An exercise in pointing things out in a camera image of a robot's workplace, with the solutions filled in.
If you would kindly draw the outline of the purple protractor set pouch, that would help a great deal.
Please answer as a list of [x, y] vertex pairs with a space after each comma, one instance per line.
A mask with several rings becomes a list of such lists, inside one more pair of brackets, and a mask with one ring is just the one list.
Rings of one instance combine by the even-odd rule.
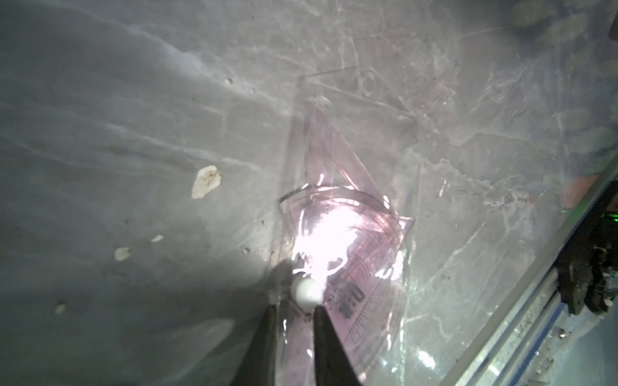
[[278, 385], [314, 385], [315, 306], [363, 385], [399, 385], [418, 167], [412, 113], [371, 67], [301, 77], [278, 198]]

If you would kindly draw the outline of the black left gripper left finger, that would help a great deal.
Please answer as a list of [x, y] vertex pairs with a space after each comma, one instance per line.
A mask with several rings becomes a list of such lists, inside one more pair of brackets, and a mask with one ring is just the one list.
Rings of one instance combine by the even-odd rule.
[[277, 332], [277, 307], [269, 305], [230, 386], [275, 385]]

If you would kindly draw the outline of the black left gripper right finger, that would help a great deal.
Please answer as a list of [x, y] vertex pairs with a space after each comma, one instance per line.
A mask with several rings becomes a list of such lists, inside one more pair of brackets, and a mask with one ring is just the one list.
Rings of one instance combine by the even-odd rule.
[[317, 386], [361, 386], [323, 306], [313, 314], [314, 368]]

